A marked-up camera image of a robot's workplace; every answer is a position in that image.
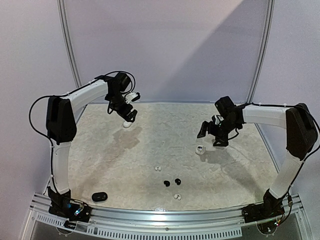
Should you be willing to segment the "white oval charging case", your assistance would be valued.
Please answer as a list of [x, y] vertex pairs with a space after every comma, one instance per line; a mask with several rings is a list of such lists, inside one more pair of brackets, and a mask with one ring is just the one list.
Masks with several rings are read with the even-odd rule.
[[129, 128], [132, 125], [132, 122], [124, 121], [123, 122], [123, 127], [124, 128]]

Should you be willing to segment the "white square charging case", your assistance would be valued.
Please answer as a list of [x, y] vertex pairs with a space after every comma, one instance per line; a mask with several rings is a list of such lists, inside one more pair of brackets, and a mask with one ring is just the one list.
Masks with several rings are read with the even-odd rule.
[[206, 152], [206, 147], [204, 146], [204, 145], [198, 145], [197, 147], [196, 147], [196, 149], [195, 149], [195, 153], [197, 154], [197, 155], [204, 155], [205, 154], [205, 152]]

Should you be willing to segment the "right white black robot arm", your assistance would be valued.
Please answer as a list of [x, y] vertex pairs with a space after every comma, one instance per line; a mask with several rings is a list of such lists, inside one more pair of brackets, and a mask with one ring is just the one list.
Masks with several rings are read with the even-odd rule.
[[195, 142], [206, 147], [200, 156], [201, 161], [216, 168], [222, 167], [223, 173], [232, 179], [232, 186], [227, 187], [227, 196], [218, 199], [225, 207], [262, 200], [271, 176], [283, 167], [287, 134], [277, 126], [249, 123], [227, 147], [213, 147], [212, 136]]

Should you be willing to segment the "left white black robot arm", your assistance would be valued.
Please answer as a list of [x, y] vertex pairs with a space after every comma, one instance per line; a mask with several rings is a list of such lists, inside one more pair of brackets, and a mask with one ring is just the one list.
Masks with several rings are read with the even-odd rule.
[[71, 143], [77, 134], [75, 112], [92, 101], [104, 97], [108, 102], [107, 113], [117, 113], [124, 121], [131, 124], [138, 114], [132, 102], [141, 95], [134, 92], [135, 77], [127, 71], [112, 71], [99, 75], [73, 91], [64, 95], [53, 95], [48, 98], [46, 129], [52, 142], [50, 153], [50, 180], [48, 195], [71, 195], [68, 178], [68, 159]]

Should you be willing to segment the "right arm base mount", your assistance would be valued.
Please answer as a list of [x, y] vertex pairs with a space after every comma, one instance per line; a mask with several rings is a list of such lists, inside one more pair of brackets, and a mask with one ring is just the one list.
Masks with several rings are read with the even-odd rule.
[[267, 209], [263, 203], [249, 204], [241, 209], [241, 215], [244, 218], [245, 223], [252, 223], [262, 221], [277, 216], [283, 215], [285, 209], [282, 204], [276, 206], [274, 209]]

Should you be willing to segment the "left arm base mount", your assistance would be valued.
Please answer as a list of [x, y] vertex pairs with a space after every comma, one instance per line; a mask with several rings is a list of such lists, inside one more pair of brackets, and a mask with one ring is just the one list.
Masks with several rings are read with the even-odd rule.
[[92, 210], [93, 208], [86, 202], [64, 197], [58, 203], [51, 201], [48, 212], [52, 215], [66, 218], [70, 222], [88, 223]]

